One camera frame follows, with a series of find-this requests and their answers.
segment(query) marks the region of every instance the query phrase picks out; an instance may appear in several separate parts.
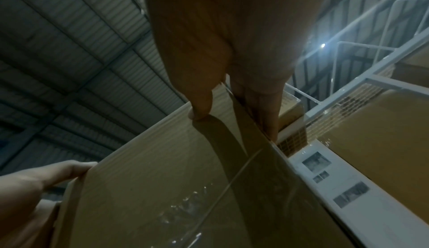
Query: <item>hand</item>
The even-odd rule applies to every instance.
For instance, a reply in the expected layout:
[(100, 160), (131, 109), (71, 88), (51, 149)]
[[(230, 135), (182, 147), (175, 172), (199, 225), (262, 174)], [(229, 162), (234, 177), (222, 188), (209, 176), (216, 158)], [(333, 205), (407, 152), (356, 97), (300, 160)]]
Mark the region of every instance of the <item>hand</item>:
[(211, 90), (231, 77), (233, 94), (276, 141), (284, 84), (323, 0), (146, 0), (173, 86), (206, 116)]
[(59, 203), (41, 200), (43, 191), (96, 164), (70, 160), (0, 177), (0, 247), (49, 247)]

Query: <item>metal roof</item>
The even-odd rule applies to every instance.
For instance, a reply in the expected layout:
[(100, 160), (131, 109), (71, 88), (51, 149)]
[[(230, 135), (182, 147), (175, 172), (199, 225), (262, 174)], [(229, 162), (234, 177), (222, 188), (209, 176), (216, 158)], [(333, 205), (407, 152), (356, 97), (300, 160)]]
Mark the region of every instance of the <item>metal roof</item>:
[[(378, 45), (394, 1), (325, 0), (289, 83), (325, 99), (336, 43)], [(383, 45), (411, 39), (427, 7), (397, 5)], [(141, 8), (144, 0), (0, 0), (1, 174), (101, 160), (187, 101), (171, 86)], [(374, 55), (343, 47), (335, 89)]]

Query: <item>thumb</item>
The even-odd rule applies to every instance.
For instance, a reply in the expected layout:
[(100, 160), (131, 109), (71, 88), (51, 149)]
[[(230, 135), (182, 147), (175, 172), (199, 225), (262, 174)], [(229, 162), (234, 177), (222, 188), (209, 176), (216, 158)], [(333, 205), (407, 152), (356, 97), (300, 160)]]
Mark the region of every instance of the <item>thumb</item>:
[(192, 105), (192, 109), (188, 113), (188, 117), (191, 120), (198, 121), (210, 113), (213, 104), (213, 93), (211, 91), (192, 94), (187, 98)]

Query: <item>warehouse ceiling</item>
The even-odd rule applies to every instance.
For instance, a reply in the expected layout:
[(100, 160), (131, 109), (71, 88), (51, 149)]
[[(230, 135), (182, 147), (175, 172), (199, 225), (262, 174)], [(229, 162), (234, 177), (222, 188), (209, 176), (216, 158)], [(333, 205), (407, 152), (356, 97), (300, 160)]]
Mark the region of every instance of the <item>warehouse ceiling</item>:
[[(289, 83), (325, 99), (336, 43), (378, 45), (394, 1), (325, 0)], [(398, 4), (383, 45), (411, 39), (427, 7)], [(143, 0), (0, 0), (2, 174), (101, 160), (186, 102), (168, 80), (142, 8)], [(335, 89), (374, 55), (341, 48)]]

